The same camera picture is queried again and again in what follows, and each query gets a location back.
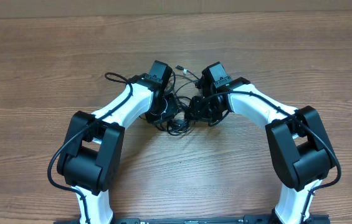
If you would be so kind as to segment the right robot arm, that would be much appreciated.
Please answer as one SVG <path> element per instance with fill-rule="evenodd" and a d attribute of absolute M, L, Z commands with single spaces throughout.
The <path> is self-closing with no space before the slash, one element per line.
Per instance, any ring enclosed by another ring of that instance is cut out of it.
<path fill-rule="evenodd" d="M 272 165 L 282 182 L 280 198 L 270 214 L 244 215 L 240 223 L 329 223 L 313 215 L 310 205 L 319 189 L 335 185 L 341 166 L 317 110 L 279 103 L 245 78 L 232 79 L 220 62 L 202 71 L 186 117 L 215 126 L 229 113 L 249 118 L 264 129 Z"/>

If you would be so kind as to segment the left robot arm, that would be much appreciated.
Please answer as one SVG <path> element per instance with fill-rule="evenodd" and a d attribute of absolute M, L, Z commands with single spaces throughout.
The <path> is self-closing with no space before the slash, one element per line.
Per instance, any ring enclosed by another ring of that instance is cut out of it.
<path fill-rule="evenodd" d="M 72 116 L 47 177 L 53 186 L 76 193 L 80 217 L 75 223 L 113 223 L 108 189 L 120 165 L 125 130 L 142 114 L 150 124 L 173 118 L 176 103 L 166 89 L 172 74 L 158 60 L 148 73 L 130 79 L 107 72 L 105 78 L 124 83 L 124 91 L 100 110 Z"/>

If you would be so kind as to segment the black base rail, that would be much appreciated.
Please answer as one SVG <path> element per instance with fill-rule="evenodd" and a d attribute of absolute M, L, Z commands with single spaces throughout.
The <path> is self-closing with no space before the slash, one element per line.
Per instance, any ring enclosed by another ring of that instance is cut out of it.
<path fill-rule="evenodd" d="M 67 222 L 53 222 L 55 224 L 76 224 L 78 220 Z M 150 219 L 140 220 L 139 218 L 119 218 L 111 223 L 114 224 L 267 224 L 277 223 L 273 220 L 272 215 L 245 215 L 243 217 L 220 217 L 220 218 L 166 218 L 166 219 Z M 330 224 L 328 215 L 310 215 L 307 221 L 308 224 Z"/>

